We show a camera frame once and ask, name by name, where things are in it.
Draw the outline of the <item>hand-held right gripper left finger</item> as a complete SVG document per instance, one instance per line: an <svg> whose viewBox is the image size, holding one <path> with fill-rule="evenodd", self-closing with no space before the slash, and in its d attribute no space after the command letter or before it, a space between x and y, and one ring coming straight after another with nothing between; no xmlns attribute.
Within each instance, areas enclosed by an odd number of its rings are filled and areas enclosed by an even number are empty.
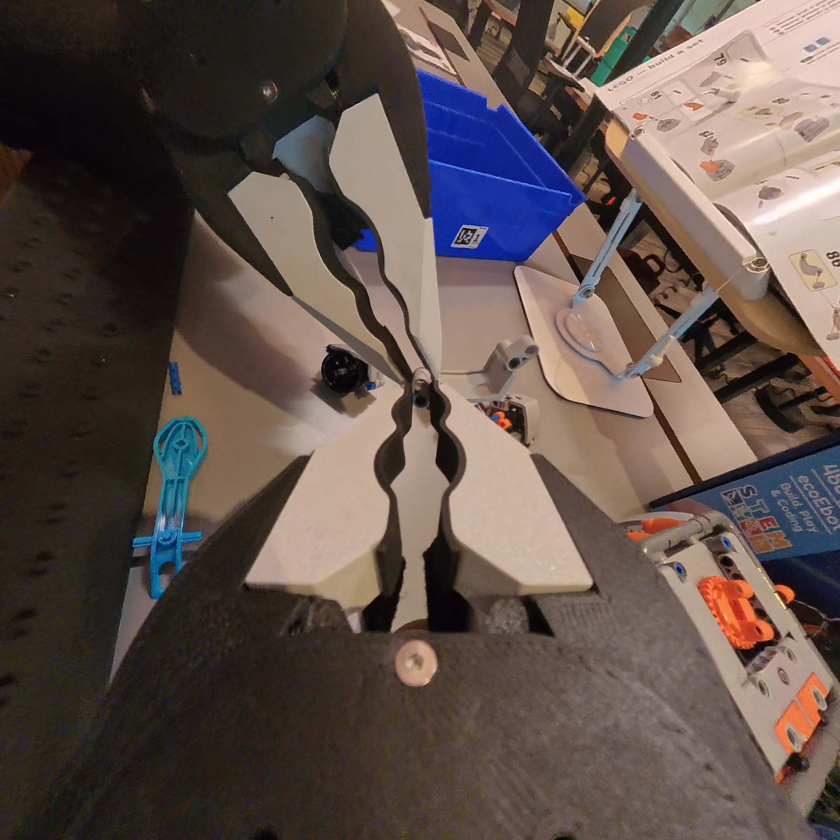
<svg viewBox="0 0 840 840"><path fill-rule="evenodd" d="M251 589L315 595L342 608L392 596L403 570L395 479L406 465L409 389L389 392L313 452L247 575Z"/></svg>

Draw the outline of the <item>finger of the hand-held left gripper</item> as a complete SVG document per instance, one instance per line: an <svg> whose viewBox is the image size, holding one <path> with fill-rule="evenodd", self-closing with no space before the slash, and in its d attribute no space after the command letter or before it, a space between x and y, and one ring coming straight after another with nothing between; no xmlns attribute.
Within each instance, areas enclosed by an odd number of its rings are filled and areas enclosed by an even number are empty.
<svg viewBox="0 0 840 840"><path fill-rule="evenodd" d="M414 367L391 331L379 323L364 283L343 263L333 243L321 194L298 175L254 172L230 197L295 302L378 371L394 382L410 382ZM410 339L402 300L383 281L400 306Z"/></svg>
<svg viewBox="0 0 840 840"><path fill-rule="evenodd" d="M438 379L443 333L433 220L421 210L378 93L340 116L329 168L341 197L372 225L383 279L402 300L417 355Z"/></svg>

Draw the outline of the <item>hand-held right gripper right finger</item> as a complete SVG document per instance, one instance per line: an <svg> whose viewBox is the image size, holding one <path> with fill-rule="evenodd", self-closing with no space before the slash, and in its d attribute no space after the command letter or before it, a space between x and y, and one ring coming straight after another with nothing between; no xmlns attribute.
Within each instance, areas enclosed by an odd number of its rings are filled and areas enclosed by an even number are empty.
<svg viewBox="0 0 840 840"><path fill-rule="evenodd" d="M447 481L424 553L427 613L594 589L569 528L529 451L451 386L432 384L436 467Z"/></svg>

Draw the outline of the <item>grey axle connector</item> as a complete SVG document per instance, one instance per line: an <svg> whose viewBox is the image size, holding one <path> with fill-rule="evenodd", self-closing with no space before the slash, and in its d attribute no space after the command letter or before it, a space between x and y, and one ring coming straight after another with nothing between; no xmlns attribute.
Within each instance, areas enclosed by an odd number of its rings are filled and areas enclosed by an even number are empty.
<svg viewBox="0 0 840 840"><path fill-rule="evenodd" d="M520 371L538 353L539 346L530 334L523 334L514 340L500 341L488 360L488 375L494 381L506 380Z"/></svg>

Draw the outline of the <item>person's left forearm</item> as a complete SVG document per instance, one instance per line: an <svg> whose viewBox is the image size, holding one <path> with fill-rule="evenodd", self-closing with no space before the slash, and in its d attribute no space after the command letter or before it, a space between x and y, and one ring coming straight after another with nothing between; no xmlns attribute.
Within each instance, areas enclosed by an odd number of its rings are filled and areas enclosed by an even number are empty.
<svg viewBox="0 0 840 840"><path fill-rule="evenodd" d="M123 42L122 2L1 2L2 143L166 170Z"/></svg>

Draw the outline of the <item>small grey orange brick assembly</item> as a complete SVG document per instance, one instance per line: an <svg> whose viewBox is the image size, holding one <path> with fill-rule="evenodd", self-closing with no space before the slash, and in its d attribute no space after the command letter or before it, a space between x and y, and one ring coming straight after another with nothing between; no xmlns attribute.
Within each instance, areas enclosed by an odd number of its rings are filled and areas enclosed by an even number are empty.
<svg viewBox="0 0 840 840"><path fill-rule="evenodd" d="M508 394L475 403L476 408L519 443L530 447L539 434L539 401L529 395Z"/></svg>

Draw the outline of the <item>blue storage bin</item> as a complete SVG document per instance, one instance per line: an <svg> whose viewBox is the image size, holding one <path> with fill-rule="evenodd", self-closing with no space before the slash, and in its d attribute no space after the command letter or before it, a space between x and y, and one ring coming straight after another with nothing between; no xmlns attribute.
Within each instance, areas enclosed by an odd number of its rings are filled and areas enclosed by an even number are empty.
<svg viewBox="0 0 840 840"><path fill-rule="evenodd" d="M527 261L585 196L505 104L417 71L427 126L435 253ZM489 228L476 249L450 245L463 224Z"/></svg>

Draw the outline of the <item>light blue paddle piece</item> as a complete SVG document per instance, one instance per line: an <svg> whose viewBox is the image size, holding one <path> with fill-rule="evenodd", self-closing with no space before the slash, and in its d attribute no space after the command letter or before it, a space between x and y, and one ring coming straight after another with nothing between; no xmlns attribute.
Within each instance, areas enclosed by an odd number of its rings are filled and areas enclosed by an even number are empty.
<svg viewBox="0 0 840 840"><path fill-rule="evenodd" d="M182 569L182 549L186 543L199 542L201 532L184 530L189 489L207 451L207 435L193 417L175 417L154 438L154 460L161 473L161 491L154 529L150 536L133 540L134 549L149 550L150 597L164 593L162 568L170 564L175 574Z"/></svg>

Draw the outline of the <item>large grey tracked brick vehicle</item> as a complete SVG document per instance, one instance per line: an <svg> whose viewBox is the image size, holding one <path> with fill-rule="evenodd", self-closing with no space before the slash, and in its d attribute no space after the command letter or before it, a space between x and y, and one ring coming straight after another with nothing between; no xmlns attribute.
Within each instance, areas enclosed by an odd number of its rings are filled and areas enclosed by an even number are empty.
<svg viewBox="0 0 840 840"><path fill-rule="evenodd" d="M626 535L705 642L775 780L808 813L838 759L838 680L736 524L717 511L648 513Z"/></svg>

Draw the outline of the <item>black dimpled foam mat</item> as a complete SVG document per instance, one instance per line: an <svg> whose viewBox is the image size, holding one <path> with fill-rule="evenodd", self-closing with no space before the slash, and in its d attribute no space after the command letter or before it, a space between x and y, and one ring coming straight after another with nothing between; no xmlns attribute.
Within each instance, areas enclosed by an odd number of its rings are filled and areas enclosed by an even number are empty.
<svg viewBox="0 0 840 840"><path fill-rule="evenodd" d="M47 154L2 205L2 838L109 682L192 223Z"/></svg>

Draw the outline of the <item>blue cardboard box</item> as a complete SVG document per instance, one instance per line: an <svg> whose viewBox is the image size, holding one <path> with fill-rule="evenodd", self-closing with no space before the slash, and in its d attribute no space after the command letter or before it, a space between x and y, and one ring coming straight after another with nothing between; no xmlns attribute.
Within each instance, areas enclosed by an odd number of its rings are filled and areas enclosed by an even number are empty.
<svg viewBox="0 0 840 840"><path fill-rule="evenodd" d="M838 434L651 500L650 511L708 508L734 521L764 563L803 561L838 574Z"/></svg>

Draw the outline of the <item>white stand platform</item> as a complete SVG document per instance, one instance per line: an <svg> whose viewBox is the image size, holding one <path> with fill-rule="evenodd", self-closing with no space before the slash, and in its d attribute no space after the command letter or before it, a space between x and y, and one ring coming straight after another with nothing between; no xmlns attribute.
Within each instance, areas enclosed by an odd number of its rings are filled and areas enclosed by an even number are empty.
<svg viewBox="0 0 840 840"><path fill-rule="evenodd" d="M610 158L678 247L733 310L755 308L769 291L770 265L733 217L715 205L651 132L613 117Z"/></svg>

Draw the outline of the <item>instruction booklet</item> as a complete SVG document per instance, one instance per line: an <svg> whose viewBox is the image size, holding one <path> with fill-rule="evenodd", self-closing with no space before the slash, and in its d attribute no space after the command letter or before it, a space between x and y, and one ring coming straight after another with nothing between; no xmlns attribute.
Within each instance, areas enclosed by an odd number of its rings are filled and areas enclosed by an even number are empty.
<svg viewBox="0 0 840 840"><path fill-rule="evenodd" d="M730 310L761 342L838 365L838 2L758 2L596 95L760 248L770 285Z"/></svg>

